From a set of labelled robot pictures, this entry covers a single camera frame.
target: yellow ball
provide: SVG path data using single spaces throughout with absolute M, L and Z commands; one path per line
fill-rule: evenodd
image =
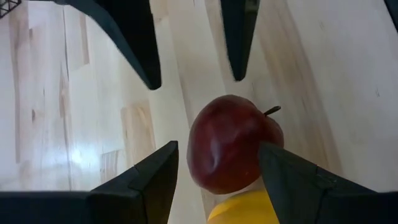
M 235 195 L 211 211 L 207 224 L 279 224 L 265 190 Z

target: wooden floor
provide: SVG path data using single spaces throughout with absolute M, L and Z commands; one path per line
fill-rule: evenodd
M 233 81 L 215 0 L 152 0 L 163 86 L 148 91 L 73 8 L 24 2 L 0 20 L 0 189 L 89 190 L 169 140 L 170 223 L 205 223 L 188 132 L 212 99 L 252 100 L 286 149 L 378 191 L 398 190 L 398 35 L 380 0 L 262 0 L 247 78 Z

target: apple stem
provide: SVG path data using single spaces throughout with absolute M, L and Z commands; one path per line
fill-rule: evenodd
M 268 115 L 270 115 L 270 114 L 275 113 L 276 111 L 279 111 L 280 109 L 281 109 L 280 106 L 274 106 L 273 108 L 267 110 L 267 111 L 264 113 L 264 115 L 268 116 Z

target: red apple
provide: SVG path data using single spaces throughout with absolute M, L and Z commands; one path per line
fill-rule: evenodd
M 221 96 L 199 113 L 190 130 L 187 162 L 194 181 L 214 194 L 241 190 L 260 176 L 261 141 L 284 146 L 283 132 L 269 114 L 240 96 Z

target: light wood surface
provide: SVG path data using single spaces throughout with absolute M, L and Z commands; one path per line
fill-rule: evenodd
M 286 149 L 378 191 L 398 190 L 398 35 L 383 1 L 262 0 L 247 77 L 233 80 L 215 0 L 152 0 L 163 85 L 149 91 L 70 6 L 0 20 L 0 189 L 89 190 L 178 140 L 170 223 L 218 202 L 185 162 L 199 111 L 225 94 L 273 114 Z M 248 189 L 261 188 L 261 180 Z

